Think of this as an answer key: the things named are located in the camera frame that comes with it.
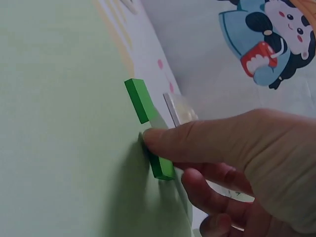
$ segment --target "black hair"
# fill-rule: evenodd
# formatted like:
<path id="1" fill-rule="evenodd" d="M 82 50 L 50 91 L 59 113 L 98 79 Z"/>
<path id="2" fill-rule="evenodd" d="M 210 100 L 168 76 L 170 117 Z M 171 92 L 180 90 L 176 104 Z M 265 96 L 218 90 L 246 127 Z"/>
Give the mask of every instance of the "black hair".
<path id="1" fill-rule="evenodd" d="M 289 7 L 295 7 L 289 0 L 282 1 L 285 2 Z M 264 41 L 269 44 L 269 46 L 274 50 L 274 52 L 279 52 L 281 50 L 282 37 L 277 33 L 273 32 L 273 25 L 270 19 L 267 17 L 267 15 L 265 15 L 262 12 L 253 12 L 246 16 L 245 21 L 246 25 L 253 31 L 261 32 L 262 34 L 264 34 L 266 31 L 271 31 L 270 35 L 264 34 Z M 301 21 L 304 26 L 310 25 L 305 16 L 302 16 Z M 300 54 L 293 54 L 292 52 L 290 52 L 289 60 L 284 70 L 280 74 L 282 80 L 291 78 L 298 68 L 303 68 L 307 66 L 313 60 L 316 52 L 316 39 L 313 31 L 311 31 L 310 39 L 311 42 L 308 49 L 309 55 L 307 59 L 304 60 Z M 285 40 L 283 40 L 283 42 L 283 53 L 285 53 L 287 51 L 287 43 Z M 275 82 L 269 85 L 269 88 L 275 90 L 278 89 L 282 80 L 276 79 Z"/>
<path id="2" fill-rule="evenodd" d="M 255 32 L 261 32 L 264 35 L 264 41 L 274 50 L 279 52 L 282 48 L 281 36 L 273 32 L 273 26 L 270 19 L 262 12 L 252 12 L 246 16 L 246 25 Z M 265 31 L 271 31 L 270 35 L 265 35 Z M 283 53 L 287 51 L 286 41 L 284 42 Z"/>
<path id="3" fill-rule="evenodd" d="M 293 54 L 291 52 L 289 60 L 283 70 L 283 72 L 280 74 L 280 77 L 282 80 L 284 79 L 290 79 L 295 73 L 298 68 L 303 68 L 307 66 L 315 57 L 316 52 L 316 39 L 314 32 L 311 32 L 311 42 L 310 46 L 308 48 L 308 58 L 306 60 L 302 59 L 300 54 Z M 278 87 L 281 84 L 281 80 L 277 79 L 275 82 L 273 82 L 271 85 L 269 85 L 270 89 L 278 89 Z"/>

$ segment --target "pink dot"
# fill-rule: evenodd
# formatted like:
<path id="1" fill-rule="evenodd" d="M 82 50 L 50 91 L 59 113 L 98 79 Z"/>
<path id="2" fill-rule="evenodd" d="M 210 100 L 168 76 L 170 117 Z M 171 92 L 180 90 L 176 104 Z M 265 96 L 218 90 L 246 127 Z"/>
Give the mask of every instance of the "pink dot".
<path id="1" fill-rule="evenodd" d="M 169 88 L 170 88 L 170 92 L 174 93 L 174 88 L 171 82 L 169 82 Z"/>
<path id="2" fill-rule="evenodd" d="M 158 60 L 158 66 L 160 69 L 163 69 L 163 63 L 161 59 Z"/>

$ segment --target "light green wall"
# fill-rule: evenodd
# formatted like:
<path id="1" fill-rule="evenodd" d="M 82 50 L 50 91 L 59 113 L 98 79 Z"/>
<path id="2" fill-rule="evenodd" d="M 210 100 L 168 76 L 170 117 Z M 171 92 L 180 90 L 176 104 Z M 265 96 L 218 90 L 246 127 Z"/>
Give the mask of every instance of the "light green wall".
<path id="1" fill-rule="evenodd" d="M 0 235 L 190 237 L 88 0 L 0 3 Z"/>

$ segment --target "yellow stripe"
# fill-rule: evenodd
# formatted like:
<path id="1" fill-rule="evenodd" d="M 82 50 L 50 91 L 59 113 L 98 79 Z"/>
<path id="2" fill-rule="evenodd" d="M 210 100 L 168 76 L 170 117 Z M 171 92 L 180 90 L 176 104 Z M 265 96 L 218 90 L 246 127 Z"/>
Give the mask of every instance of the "yellow stripe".
<path id="1" fill-rule="evenodd" d="M 127 33 L 127 31 L 126 31 L 124 25 L 123 25 L 122 22 L 119 20 L 119 16 L 118 16 L 117 12 L 115 11 L 114 7 L 112 6 L 111 1 L 110 1 L 110 0 L 105 0 L 105 1 L 106 1 L 106 3 L 107 3 L 107 5 L 108 5 L 108 7 L 109 7 L 109 9 L 110 9 L 110 11 L 111 11 L 111 13 L 113 14 L 114 19 L 115 19 L 115 21 L 117 22 L 118 27 L 119 27 L 120 31 L 122 32 L 122 34 L 123 34 L 123 36 L 124 36 L 124 38 L 125 38 L 127 44 L 128 44 L 129 47 L 132 49 L 132 48 L 133 48 L 133 47 L 132 47 L 132 40 L 131 40 L 131 38 L 129 37 L 129 35 L 128 35 L 128 33 Z"/>
<path id="2" fill-rule="evenodd" d="M 135 77 L 135 71 L 134 71 L 134 63 L 133 60 L 131 59 L 127 48 L 125 46 L 125 44 L 123 43 L 121 37 L 119 36 L 118 32 L 115 29 L 115 26 L 112 24 L 112 22 L 110 21 L 110 19 L 108 18 L 107 14 L 104 12 L 104 10 L 102 9 L 102 5 L 100 4 L 99 0 L 92 0 L 93 4 L 95 5 L 95 7 L 97 8 L 102 20 L 104 21 L 104 23 L 106 24 L 110 35 L 112 36 L 114 42 L 116 43 L 119 53 L 121 55 L 122 58 L 122 62 L 124 63 L 124 65 L 127 68 L 128 74 L 130 78 L 134 78 Z"/>
<path id="3" fill-rule="evenodd" d="M 113 2 L 117 6 L 117 9 L 118 9 L 120 15 L 122 16 L 124 22 L 126 23 L 126 17 L 124 15 L 124 11 L 123 11 L 123 9 L 121 7 L 121 4 L 120 4 L 119 0 L 113 0 Z"/>

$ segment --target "blue clothing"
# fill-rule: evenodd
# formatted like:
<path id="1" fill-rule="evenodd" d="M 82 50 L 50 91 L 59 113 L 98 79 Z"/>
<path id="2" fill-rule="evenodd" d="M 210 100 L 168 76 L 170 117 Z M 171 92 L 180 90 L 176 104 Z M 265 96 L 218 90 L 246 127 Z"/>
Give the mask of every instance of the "blue clothing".
<path id="1" fill-rule="evenodd" d="M 264 41 L 262 32 L 253 31 L 246 24 L 246 17 L 250 13 L 264 13 L 264 4 L 264 0 L 240 0 L 237 10 L 219 14 L 219 22 L 224 38 L 238 59 L 241 59 L 259 42 Z M 288 48 L 286 52 L 277 58 L 276 67 L 263 66 L 258 68 L 253 76 L 255 83 L 262 86 L 272 84 L 283 72 L 290 54 L 291 52 Z"/>

